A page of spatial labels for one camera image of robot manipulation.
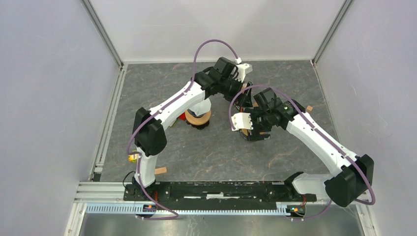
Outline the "orange coffee filter box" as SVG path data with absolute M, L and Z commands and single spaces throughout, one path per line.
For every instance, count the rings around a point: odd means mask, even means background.
M 251 92 L 252 92 L 252 89 L 248 89 L 248 90 L 244 91 L 242 94 L 240 94 L 237 97 L 237 99 L 233 103 L 233 106 L 239 112 L 243 112 L 244 108 L 253 107 Z

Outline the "white paper coffee filter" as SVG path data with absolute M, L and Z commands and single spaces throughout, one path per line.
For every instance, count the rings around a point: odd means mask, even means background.
M 211 101 L 209 98 L 193 105 L 188 109 L 188 112 L 194 117 L 202 117 L 211 110 Z

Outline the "dark brown dripper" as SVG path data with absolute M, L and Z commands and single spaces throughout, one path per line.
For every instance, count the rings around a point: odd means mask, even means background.
M 203 130 L 203 129 L 205 129 L 206 127 L 208 127 L 208 126 L 209 126 L 209 122 L 206 122 L 206 123 L 204 123 L 204 124 L 200 124 L 200 125 L 191 124 L 191 126 L 192 126 L 193 128 L 198 129 L 198 130 Z

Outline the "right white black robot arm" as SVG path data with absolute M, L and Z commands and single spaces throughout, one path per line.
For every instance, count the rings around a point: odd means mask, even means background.
M 241 107 L 251 121 L 248 139 L 264 140 L 272 127 L 281 127 L 304 143 L 329 171 L 327 175 L 297 174 L 285 185 L 285 197 L 296 201 L 303 194 L 315 194 L 328 196 L 340 207 L 352 202 L 374 205 L 374 160 L 342 146 L 313 120 L 306 108 L 288 96 L 282 101 L 278 94 L 278 90 L 266 88 L 254 96 L 255 105 Z

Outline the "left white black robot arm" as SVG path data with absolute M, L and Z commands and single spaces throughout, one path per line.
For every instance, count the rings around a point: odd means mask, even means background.
M 137 110 L 129 144 L 135 145 L 136 150 L 131 155 L 139 159 L 135 174 L 138 197 L 146 201 L 154 196 L 154 169 L 159 153 L 167 145 L 166 129 L 183 113 L 209 121 L 209 98 L 218 93 L 234 104 L 242 96 L 243 87 L 249 85 L 244 79 L 251 71 L 252 66 L 239 58 L 231 61 L 220 57 L 214 66 L 194 73 L 190 81 L 166 101 L 150 109 Z

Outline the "small wooden cube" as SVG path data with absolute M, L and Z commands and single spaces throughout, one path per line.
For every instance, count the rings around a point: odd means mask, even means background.
M 312 112 L 312 110 L 313 110 L 313 107 L 312 106 L 307 106 L 306 107 L 306 111 L 308 112 L 308 113 L 311 113 Z

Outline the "colourful toy block pile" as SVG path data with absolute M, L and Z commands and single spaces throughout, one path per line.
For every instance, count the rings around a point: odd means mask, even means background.
M 175 125 L 176 123 L 178 123 L 180 120 L 182 120 L 182 121 L 186 121 L 186 116 L 185 116 L 185 113 L 182 113 L 175 121 L 174 121 L 174 124 L 173 125 Z

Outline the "flat wooden block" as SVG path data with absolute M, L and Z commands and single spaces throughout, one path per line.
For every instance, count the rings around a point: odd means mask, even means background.
M 155 175 L 166 174 L 168 172 L 166 167 L 157 168 L 154 170 Z

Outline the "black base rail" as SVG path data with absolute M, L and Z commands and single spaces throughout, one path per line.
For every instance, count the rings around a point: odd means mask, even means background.
M 175 210 L 272 209 L 277 202 L 303 203 L 317 200 L 300 194 L 284 181 L 160 181 L 144 193 L 138 183 L 124 186 L 125 201 L 148 201 Z

